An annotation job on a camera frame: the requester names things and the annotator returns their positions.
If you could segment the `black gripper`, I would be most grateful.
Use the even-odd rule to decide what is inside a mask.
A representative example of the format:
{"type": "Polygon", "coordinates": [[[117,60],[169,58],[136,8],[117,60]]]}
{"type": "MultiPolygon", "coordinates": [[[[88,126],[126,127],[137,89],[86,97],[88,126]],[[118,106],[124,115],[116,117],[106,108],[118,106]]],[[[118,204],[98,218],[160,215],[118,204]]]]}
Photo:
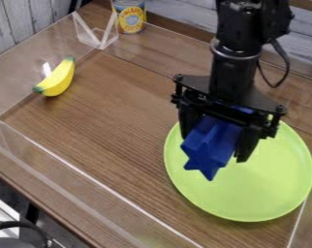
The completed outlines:
{"type": "Polygon", "coordinates": [[[274,138],[279,120],[287,109],[267,97],[254,85],[239,92],[236,89],[211,90],[211,78],[177,74],[173,77],[172,103],[177,108],[181,138],[185,139],[199,119],[207,115],[243,127],[234,157],[244,163],[258,141],[274,138]]]}

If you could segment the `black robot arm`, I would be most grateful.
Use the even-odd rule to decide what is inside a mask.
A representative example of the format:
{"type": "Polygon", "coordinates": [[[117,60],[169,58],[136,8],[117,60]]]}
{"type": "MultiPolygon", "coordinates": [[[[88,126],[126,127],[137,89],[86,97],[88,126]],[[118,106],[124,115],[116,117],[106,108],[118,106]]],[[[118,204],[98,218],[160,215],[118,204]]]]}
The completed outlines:
{"type": "Polygon", "coordinates": [[[172,103],[184,140],[208,119],[236,128],[232,154],[243,163],[258,141],[276,135],[286,114],[286,108],[256,89],[254,77],[263,74],[259,55],[264,45],[290,60],[278,38],[290,33],[291,9],[288,0],[215,0],[215,6],[211,74],[175,75],[172,103]]]}

